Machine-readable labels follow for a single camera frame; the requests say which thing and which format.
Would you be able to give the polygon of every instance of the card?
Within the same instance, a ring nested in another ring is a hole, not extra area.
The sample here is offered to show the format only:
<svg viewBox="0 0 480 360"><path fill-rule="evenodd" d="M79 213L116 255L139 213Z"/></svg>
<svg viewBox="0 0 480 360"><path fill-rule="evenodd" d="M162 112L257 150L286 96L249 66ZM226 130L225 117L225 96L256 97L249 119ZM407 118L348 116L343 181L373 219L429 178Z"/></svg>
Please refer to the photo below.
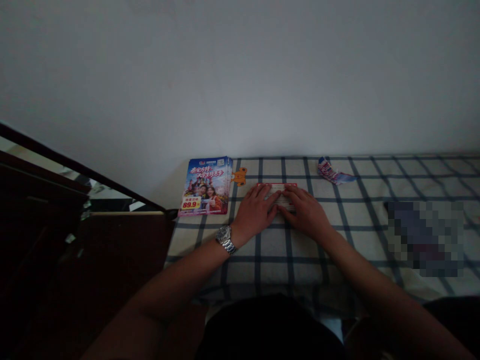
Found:
<svg viewBox="0 0 480 360"><path fill-rule="evenodd" d="M280 191L283 191L285 190L285 185L291 185L291 186L297 186L296 183L294 182L289 182L289 183L272 183L272 182L258 182L256 185L257 186L260 186L261 184L270 184L271 185L271 189L270 191L267 193L265 199L267 199L270 195L276 193L278 190ZM280 195L280 197L274 202L274 204L277 204L277 205L280 205L280 206L283 206L285 209L287 209L287 211L293 213L295 211L295 206L294 204L290 201L290 199L288 197L286 197L285 195Z"/></svg>

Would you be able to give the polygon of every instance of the price tag sticker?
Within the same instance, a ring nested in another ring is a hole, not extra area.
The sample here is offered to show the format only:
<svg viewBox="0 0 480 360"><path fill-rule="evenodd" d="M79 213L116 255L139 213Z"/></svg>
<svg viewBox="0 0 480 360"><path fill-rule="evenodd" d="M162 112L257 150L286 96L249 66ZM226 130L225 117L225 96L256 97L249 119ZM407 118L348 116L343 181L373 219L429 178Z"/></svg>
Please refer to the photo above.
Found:
<svg viewBox="0 0 480 360"><path fill-rule="evenodd" d="M181 210L199 209L202 198L200 196L184 197L181 202Z"/></svg>

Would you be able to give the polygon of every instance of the torn wrapper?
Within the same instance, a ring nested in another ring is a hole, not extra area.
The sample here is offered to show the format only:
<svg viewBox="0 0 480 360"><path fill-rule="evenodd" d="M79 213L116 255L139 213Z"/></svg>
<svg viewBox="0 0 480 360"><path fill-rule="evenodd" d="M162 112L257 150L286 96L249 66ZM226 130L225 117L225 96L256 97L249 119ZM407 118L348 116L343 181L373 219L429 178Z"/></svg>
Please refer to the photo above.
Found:
<svg viewBox="0 0 480 360"><path fill-rule="evenodd" d="M322 156L318 159L318 173L327 179L329 182L335 185L341 185L345 183L351 183L358 178L353 175L349 175L343 172L334 171L332 165Z"/></svg>

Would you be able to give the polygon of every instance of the checkered blanket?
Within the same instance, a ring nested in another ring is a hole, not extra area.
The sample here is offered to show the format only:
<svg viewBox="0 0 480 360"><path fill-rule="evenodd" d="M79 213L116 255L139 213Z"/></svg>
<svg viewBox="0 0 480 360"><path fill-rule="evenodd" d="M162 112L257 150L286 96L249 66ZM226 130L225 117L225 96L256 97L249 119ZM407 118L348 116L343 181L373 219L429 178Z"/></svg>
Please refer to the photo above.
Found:
<svg viewBox="0 0 480 360"><path fill-rule="evenodd" d="M233 183L227 215L177 220L165 266L181 259L235 218L240 202L256 183L297 183L322 204L333 227L382 273L414 299L480 294L480 155L330 156L334 169L358 176L333 185L317 173L319 157L239 158L246 185ZM422 277L389 251L384 202L463 202L464 270L459 277ZM350 317L364 310L320 246L285 223L273 223L215 272L196 299L222 305L283 293L314 317Z"/></svg>

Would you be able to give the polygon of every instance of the silver watch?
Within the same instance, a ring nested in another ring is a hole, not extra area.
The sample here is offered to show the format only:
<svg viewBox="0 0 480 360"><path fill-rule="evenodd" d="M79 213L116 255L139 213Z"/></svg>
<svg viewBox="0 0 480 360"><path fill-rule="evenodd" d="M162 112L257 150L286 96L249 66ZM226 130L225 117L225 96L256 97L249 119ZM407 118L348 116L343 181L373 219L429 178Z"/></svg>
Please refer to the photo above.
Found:
<svg viewBox="0 0 480 360"><path fill-rule="evenodd" d="M218 232L216 233L216 241L222 245L225 250L232 255L234 252L237 251L237 248L230 240L232 236L232 228L229 225L222 226Z"/></svg>

